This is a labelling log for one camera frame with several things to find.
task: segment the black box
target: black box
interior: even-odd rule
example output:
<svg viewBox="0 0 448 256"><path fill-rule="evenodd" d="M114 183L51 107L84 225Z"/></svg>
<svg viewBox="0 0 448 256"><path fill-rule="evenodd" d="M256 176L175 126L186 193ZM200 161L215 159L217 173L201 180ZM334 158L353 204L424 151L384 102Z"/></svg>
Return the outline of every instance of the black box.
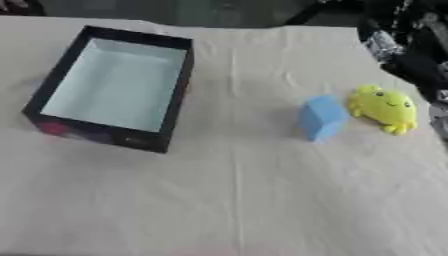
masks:
<svg viewBox="0 0 448 256"><path fill-rule="evenodd" d="M23 113L43 132L166 153L192 40L85 27Z"/></svg>

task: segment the white tablecloth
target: white tablecloth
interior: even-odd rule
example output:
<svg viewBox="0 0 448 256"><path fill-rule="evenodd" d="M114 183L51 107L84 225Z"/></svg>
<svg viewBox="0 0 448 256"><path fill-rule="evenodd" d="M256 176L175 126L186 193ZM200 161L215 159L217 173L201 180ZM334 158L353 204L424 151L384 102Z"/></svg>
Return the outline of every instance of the white tablecloth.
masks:
<svg viewBox="0 0 448 256"><path fill-rule="evenodd" d="M43 135L21 116L85 24L196 39L169 154ZM352 119L329 140L301 138L306 99L365 83L409 92L419 129L394 137ZM427 108L354 29L0 17L0 252L446 256L447 153Z"/></svg>

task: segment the yellow plush toy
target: yellow plush toy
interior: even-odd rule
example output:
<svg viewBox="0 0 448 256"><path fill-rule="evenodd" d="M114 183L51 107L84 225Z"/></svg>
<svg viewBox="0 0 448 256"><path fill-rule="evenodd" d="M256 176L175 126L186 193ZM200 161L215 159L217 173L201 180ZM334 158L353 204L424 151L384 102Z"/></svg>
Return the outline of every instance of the yellow plush toy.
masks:
<svg viewBox="0 0 448 256"><path fill-rule="evenodd" d="M350 112L380 122L384 131L395 135L417 128L417 108L412 100L402 92L376 85L361 86L351 95Z"/></svg>

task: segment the black fabric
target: black fabric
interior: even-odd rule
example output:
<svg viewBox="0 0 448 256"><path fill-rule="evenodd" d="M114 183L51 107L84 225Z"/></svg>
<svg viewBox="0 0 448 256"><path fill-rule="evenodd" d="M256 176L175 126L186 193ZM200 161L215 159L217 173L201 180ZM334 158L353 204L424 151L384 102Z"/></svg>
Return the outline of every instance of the black fabric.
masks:
<svg viewBox="0 0 448 256"><path fill-rule="evenodd" d="M0 15L46 16L44 6L38 0L26 0L27 8L21 8L6 2L8 11L0 10Z"/></svg>

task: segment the foam cube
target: foam cube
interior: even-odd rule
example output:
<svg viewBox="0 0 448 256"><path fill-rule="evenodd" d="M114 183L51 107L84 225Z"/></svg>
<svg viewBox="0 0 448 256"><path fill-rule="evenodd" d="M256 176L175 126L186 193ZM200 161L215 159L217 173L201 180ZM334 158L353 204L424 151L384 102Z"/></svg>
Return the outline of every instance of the foam cube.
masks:
<svg viewBox="0 0 448 256"><path fill-rule="evenodd" d="M300 110L299 125L308 139L325 139L338 133L348 121L344 106L330 95L311 99Z"/></svg>

